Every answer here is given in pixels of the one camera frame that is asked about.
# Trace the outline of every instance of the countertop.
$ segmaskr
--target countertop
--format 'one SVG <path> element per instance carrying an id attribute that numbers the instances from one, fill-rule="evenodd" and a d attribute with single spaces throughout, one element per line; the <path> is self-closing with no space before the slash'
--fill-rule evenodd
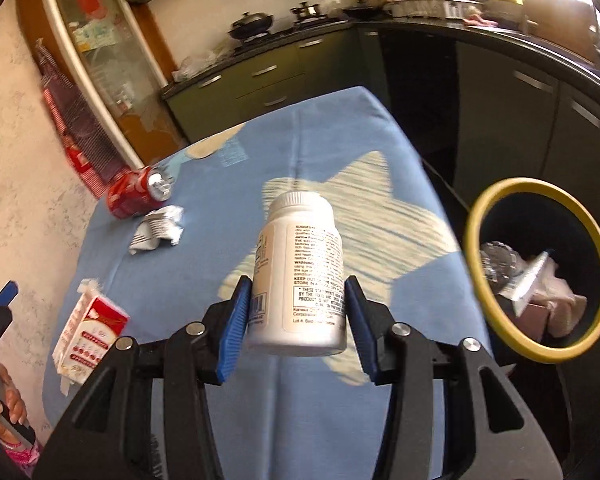
<path id="1" fill-rule="evenodd" d="M 224 59 L 192 79 L 181 83 L 171 83 L 162 90 L 162 97 L 168 99 L 217 72 L 274 48 L 352 27 L 413 30 L 425 34 L 439 34 L 465 43 L 475 44 L 535 66 L 577 88 L 600 104 L 600 70 L 569 50 L 549 41 L 527 36 L 513 30 L 469 27 L 454 20 L 423 18 L 391 18 L 372 22 L 341 21 L 292 32 L 237 56 Z"/>

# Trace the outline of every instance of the red soda can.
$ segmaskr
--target red soda can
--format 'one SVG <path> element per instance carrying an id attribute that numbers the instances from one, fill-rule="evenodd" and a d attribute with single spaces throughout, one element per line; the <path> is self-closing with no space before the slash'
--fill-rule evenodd
<path id="1" fill-rule="evenodd" d="M 107 207 L 116 218 L 148 213 L 162 207 L 171 187 L 172 180 L 159 168 L 130 171 L 107 189 Z"/>

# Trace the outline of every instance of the bottle label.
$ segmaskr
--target bottle label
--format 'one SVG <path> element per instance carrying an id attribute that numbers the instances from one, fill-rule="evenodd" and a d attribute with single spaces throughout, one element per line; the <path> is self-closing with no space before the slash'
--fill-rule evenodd
<path id="1" fill-rule="evenodd" d="M 287 272 L 284 329 L 306 330 L 331 325 L 344 330 L 344 270 L 342 242 L 334 233 L 316 226 L 292 224 L 286 230 Z"/>
<path id="2" fill-rule="evenodd" d="M 267 325 L 269 303 L 268 291 L 271 286 L 271 260 L 273 258 L 273 235 L 275 227 L 264 227 L 256 245 L 256 262 L 253 269 L 249 328 L 264 328 Z"/>

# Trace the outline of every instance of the dish rack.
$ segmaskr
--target dish rack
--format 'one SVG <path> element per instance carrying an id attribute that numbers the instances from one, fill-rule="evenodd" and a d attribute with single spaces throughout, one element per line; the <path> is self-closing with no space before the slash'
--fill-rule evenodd
<path id="1" fill-rule="evenodd" d="M 394 18 L 462 20 L 470 14 L 470 7 L 481 10 L 482 4 L 473 0 L 394 0 L 388 7 Z"/>

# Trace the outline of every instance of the gas stove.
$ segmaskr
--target gas stove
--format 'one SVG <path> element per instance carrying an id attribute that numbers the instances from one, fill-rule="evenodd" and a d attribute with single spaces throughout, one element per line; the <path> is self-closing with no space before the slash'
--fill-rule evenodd
<path id="1" fill-rule="evenodd" d="M 278 32 L 274 33 L 265 32 L 241 41 L 240 45 L 234 48 L 234 56 L 253 50 L 254 48 L 257 48 L 263 44 L 270 43 L 271 41 L 280 40 L 300 30 L 307 30 L 308 28 L 319 27 L 320 25 L 326 25 L 327 23 L 336 23 L 340 21 L 342 21 L 340 18 L 330 18 L 326 15 L 298 20 L 294 22 L 290 28 L 286 28 L 285 30 L 279 30 Z"/>

